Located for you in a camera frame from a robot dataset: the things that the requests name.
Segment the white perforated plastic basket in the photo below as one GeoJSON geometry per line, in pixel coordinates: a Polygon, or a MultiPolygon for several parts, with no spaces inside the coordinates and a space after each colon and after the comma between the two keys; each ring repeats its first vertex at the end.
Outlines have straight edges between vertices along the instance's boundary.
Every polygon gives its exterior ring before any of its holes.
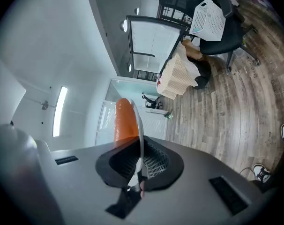
{"type": "Polygon", "coordinates": [[[212,0],[204,0],[194,10],[189,33],[205,41],[219,42],[222,39],[226,18],[212,0]]]}

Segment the black office chair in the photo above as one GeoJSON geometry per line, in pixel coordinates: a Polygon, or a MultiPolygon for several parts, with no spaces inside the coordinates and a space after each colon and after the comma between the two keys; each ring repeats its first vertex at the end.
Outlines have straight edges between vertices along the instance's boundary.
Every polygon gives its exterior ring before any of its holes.
{"type": "Polygon", "coordinates": [[[245,18],[234,7],[231,0],[216,0],[216,2],[222,9],[223,15],[226,18],[224,32],[219,42],[205,41],[201,39],[200,52],[204,55],[227,53],[226,70],[228,73],[232,71],[230,62],[233,51],[238,48],[241,48],[248,53],[254,59],[256,65],[260,65],[260,61],[256,54],[243,45],[243,36],[250,31],[254,31],[257,34],[258,30],[252,24],[247,27],[242,26],[245,18]]]}
{"type": "Polygon", "coordinates": [[[151,108],[151,109],[163,108],[163,103],[161,101],[151,100],[147,96],[145,96],[144,93],[142,93],[142,99],[145,99],[149,103],[149,105],[145,106],[146,108],[151,108]]]}

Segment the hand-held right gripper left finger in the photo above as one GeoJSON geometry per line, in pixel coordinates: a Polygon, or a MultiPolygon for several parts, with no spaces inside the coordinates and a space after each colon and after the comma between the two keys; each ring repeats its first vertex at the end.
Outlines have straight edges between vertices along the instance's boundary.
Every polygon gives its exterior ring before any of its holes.
{"type": "Polygon", "coordinates": [[[141,156],[140,140],[132,137],[118,142],[96,160],[96,172],[108,186],[126,188],[141,156]]]}

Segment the orange carrot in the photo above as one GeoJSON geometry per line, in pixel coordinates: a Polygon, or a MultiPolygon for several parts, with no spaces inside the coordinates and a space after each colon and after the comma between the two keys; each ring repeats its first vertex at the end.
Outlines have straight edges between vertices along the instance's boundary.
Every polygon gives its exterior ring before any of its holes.
{"type": "Polygon", "coordinates": [[[134,109],[126,98],[121,98],[115,105],[115,148],[123,144],[123,140],[139,136],[134,109]]]}

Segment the round table with checked cloth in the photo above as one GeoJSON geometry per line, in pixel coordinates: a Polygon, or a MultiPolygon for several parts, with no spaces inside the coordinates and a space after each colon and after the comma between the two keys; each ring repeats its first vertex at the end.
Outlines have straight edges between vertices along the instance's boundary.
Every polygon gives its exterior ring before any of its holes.
{"type": "Polygon", "coordinates": [[[174,100],[177,95],[183,95],[187,87],[198,86],[195,79],[200,75],[197,66],[188,60],[186,48],[180,43],[157,80],[157,92],[174,100]]]}

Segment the ceiling strip light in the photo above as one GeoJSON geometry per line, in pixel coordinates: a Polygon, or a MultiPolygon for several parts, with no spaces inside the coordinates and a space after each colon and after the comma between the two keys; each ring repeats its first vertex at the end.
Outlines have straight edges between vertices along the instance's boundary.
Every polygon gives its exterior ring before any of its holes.
{"type": "Polygon", "coordinates": [[[60,93],[55,107],[54,118],[53,118],[53,127],[52,127],[53,137],[58,137],[60,135],[60,122],[61,122],[61,116],[62,116],[62,111],[67,91],[68,89],[63,86],[60,89],[60,93]]]}

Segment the black white mini refrigerator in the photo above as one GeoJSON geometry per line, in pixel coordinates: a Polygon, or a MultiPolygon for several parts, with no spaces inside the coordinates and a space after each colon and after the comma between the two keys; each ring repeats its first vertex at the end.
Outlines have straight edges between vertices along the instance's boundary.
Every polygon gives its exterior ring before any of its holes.
{"type": "Polygon", "coordinates": [[[162,73],[186,28],[162,19],[128,15],[127,32],[135,70],[162,73]]]}

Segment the black table base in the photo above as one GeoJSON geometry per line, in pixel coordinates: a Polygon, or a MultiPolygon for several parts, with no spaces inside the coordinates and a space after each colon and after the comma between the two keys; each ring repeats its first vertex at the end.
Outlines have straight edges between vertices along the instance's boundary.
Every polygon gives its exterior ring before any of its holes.
{"type": "Polygon", "coordinates": [[[197,86],[194,86],[194,89],[200,90],[203,89],[209,82],[211,76],[211,67],[210,64],[205,60],[196,60],[191,57],[187,57],[187,59],[194,63],[200,73],[200,76],[195,78],[197,82],[197,86]]]}

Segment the black railing with wooden rail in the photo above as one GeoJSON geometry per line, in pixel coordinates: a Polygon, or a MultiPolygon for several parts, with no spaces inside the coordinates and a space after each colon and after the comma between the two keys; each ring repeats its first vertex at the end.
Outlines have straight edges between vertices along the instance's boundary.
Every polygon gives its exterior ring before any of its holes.
{"type": "Polygon", "coordinates": [[[192,24],[192,18],[179,10],[170,7],[164,7],[161,4],[158,6],[157,18],[178,23],[189,27],[192,24]]]}

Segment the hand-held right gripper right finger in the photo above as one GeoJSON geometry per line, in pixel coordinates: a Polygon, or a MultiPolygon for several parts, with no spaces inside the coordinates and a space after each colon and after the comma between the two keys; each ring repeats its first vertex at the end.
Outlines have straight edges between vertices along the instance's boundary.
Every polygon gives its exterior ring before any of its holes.
{"type": "Polygon", "coordinates": [[[184,170],[184,161],[177,152],[147,136],[144,137],[143,161],[147,170],[143,190],[148,192],[170,187],[184,170]]]}

